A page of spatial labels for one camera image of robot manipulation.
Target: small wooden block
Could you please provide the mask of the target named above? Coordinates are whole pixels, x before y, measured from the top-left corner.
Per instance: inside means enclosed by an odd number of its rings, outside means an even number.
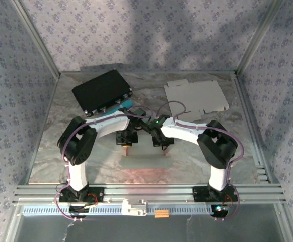
[[[155,210],[155,218],[169,218],[169,210],[168,209]]]

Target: white clip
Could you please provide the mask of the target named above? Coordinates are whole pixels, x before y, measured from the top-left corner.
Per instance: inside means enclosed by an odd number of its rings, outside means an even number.
[[[122,215],[130,216],[146,216],[148,214],[147,201],[142,199],[133,203],[128,199],[124,199],[122,203]]]

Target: orange wire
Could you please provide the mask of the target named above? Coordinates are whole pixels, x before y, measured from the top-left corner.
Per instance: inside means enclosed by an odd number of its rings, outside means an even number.
[[[88,193],[87,195],[88,196],[93,196],[95,198],[95,204],[97,205],[97,202],[98,202],[97,196],[94,193]]]
[[[227,198],[229,198],[229,199],[230,199],[230,201],[232,202],[232,204],[229,206],[229,207],[231,208],[231,207],[232,207],[232,205],[233,205],[233,199],[232,199],[232,197],[231,197],[230,195],[228,195],[228,194],[226,194],[226,196],[225,196],[225,200],[224,200],[224,202],[222,203],[222,205],[224,205],[224,204],[225,204],[225,202],[226,202]]]

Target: white cable tray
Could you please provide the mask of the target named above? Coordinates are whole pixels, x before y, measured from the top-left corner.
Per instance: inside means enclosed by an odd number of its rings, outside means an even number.
[[[68,205],[60,205],[61,210],[69,215]],[[155,210],[169,210],[170,215],[213,214],[211,205],[148,205],[148,215],[154,215]],[[122,215],[121,205],[98,205],[91,207],[85,215]],[[61,215],[55,205],[24,205],[24,216]]]

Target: glass panel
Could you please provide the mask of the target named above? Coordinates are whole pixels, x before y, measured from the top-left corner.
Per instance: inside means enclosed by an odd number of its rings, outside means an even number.
[[[284,241],[273,205],[241,205],[224,222],[208,215],[95,216],[72,222],[62,216],[23,217],[16,242],[39,241]]]

